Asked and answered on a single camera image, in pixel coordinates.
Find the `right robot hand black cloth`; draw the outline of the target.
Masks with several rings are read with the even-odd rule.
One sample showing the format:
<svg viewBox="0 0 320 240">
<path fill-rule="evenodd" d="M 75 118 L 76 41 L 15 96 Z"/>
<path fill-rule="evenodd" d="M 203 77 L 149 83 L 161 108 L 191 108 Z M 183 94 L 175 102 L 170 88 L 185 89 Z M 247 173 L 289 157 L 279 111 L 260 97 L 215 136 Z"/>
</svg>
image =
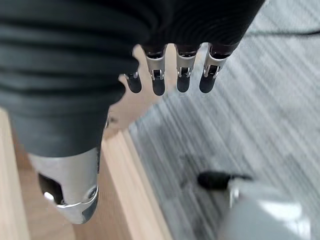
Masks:
<svg viewBox="0 0 320 240">
<path fill-rule="evenodd" d="M 199 88 L 212 90 L 261 0 L 3 0 L 0 105 L 35 168 L 44 197 L 71 223 L 94 214 L 100 147 L 111 105 L 142 89 L 144 51 L 153 92 L 165 92 L 165 52 L 176 49 L 177 88 L 190 85 L 208 43 Z"/>
</svg>

